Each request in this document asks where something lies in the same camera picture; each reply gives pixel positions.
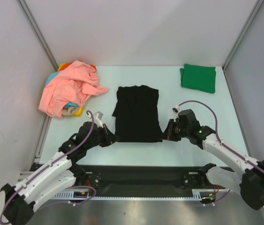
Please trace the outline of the black t-shirt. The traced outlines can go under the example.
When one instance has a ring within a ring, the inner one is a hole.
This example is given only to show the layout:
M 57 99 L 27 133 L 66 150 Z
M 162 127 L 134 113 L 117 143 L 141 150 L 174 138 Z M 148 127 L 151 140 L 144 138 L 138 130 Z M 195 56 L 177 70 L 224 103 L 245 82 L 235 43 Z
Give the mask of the black t-shirt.
M 159 91 L 146 85 L 119 87 L 115 117 L 115 135 L 122 143 L 162 142 L 158 118 Z

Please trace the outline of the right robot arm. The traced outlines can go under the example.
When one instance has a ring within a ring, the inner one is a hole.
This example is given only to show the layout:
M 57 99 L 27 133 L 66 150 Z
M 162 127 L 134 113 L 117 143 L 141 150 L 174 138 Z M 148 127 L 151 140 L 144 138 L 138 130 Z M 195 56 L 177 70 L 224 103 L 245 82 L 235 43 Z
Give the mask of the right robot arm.
M 244 202 L 254 210 L 264 206 L 264 160 L 238 152 L 220 139 L 216 130 L 201 126 L 191 109 L 173 108 L 174 119 L 170 119 L 163 133 L 168 141 L 178 142 L 183 138 L 191 144 L 219 158 L 230 170 L 224 170 L 215 164 L 201 168 L 198 183 L 203 188 L 219 185 L 238 193 Z

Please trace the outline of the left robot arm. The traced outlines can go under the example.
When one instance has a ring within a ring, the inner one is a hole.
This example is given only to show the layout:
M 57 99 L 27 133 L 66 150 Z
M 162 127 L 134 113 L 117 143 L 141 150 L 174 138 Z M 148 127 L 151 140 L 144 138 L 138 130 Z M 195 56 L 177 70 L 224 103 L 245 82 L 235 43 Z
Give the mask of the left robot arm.
M 6 199 L 0 224 L 25 225 L 46 201 L 60 191 L 81 188 L 87 176 L 77 162 L 86 156 L 88 150 L 96 146 L 107 147 L 117 141 L 119 137 L 105 124 L 98 126 L 85 122 L 47 163 L 16 185 L 6 184 L 1 188 Z

